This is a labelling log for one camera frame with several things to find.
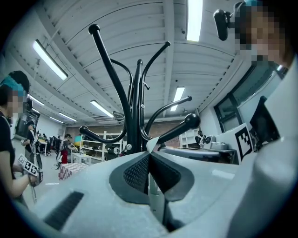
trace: red cloth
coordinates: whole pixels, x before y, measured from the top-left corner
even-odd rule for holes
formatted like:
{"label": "red cloth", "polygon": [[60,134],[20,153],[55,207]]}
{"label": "red cloth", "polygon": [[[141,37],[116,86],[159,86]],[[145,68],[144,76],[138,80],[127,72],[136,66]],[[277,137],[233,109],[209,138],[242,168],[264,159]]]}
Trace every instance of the red cloth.
{"label": "red cloth", "polygon": [[63,150],[61,151],[61,155],[62,155],[62,164],[67,164],[67,155],[68,155],[68,152],[67,150]]}

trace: floor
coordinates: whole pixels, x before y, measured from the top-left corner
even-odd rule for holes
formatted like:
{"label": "floor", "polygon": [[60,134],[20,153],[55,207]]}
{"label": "floor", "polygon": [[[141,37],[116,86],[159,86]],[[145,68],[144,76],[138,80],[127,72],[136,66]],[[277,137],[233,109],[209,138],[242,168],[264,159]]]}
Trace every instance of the floor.
{"label": "floor", "polygon": [[[20,141],[18,140],[13,140],[13,146],[15,148],[15,156],[17,160],[21,153],[25,153],[25,148],[20,144]],[[35,187],[37,200],[63,182],[62,180],[58,179],[59,170],[56,170],[56,167],[54,166],[54,164],[56,164],[56,154],[53,151],[51,152],[51,154],[51,156],[41,155],[43,182]],[[21,173],[16,173],[15,175],[16,178],[18,178],[21,176]],[[27,203],[28,208],[31,209],[34,206],[31,186],[28,186],[23,192],[23,197]]]}

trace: white shelving unit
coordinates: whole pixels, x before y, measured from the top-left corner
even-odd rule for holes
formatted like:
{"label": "white shelving unit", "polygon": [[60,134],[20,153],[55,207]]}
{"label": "white shelving unit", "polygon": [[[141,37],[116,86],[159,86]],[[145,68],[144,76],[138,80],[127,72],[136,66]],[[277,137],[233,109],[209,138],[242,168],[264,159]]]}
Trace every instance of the white shelving unit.
{"label": "white shelving unit", "polygon": [[[103,139],[109,139],[109,137],[117,137],[120,135],[120,133],[99,133],[97,134],[99,136],[102,136]],[[120,151],[122,151],[122,148],[124,148],[126,146],[127,142],[123,141],[123,139],[121,139],[119,142],[113,143],[113,145],[119,145],[120,147]],[[92,148],[94,146],[100,146],[100,149],[97,150],[93,150]],[[106,144],[102,143],[102,142],[98,142],[98,141],[93,141],[93,140],[83,140],[83,135],[81,135],[81,143],[80,143],[80,153],[83,153],[83,150],[91,150],[91,151],[95,151],[95,157],[93,157],[93,159],[98,158],[98,160],[100,161],[104,161],[105,155],[104,153],[107,152],[107,150],[105,149]]]}
{"label": "white shelving unit", "polygon": [[196,143],[195,137],[197,136],[197,132],[200,129],[197,128],[195,130],[188,130],[185,133],[181,134],[179,136],[179,142],[180,142],[180,147],[186,147],[188,148],[189,144],[194,144]]}

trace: laboratory room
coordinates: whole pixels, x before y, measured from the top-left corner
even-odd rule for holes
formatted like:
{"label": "laboratory room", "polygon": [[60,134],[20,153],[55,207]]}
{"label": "laboratory room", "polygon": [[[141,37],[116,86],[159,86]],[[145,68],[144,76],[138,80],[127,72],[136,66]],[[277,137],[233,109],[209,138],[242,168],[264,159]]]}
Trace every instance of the laboratory room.
{"label": "laboratory room", "polygon": [[288,6],[21,6],[0,53],[1,204],[15,233],[296,232],[298,62]]}

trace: desk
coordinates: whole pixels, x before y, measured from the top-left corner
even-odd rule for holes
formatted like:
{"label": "desk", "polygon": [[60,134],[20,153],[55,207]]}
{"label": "desk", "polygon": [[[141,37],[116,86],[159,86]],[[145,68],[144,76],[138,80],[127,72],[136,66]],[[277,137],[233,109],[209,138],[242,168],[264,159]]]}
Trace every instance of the desk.
{"label": "desk", "polygon": [[38,141],[39,143],[41,143],[41,144],[43,144],[43,145],[45,145],[45,156],[47,156],[47,142],[45,142],[45,141]]}
{"label": "desk", "polygon": [[88,165],[84,163],[74,163],[74,164],[61,164],[60,171],[58,173],[59,180],[66,180],[71,175],[87,168]]}
{"label": "desk", "polygon": [[99,160],[99,158],[91,156],[91,155],[80,154],[80,153],[71,153],[71,163],[73,163],[73,157],[78,158],[78,163],[81,163],[82,159],[85,159],[87,165],[91,165],[91,159]]}

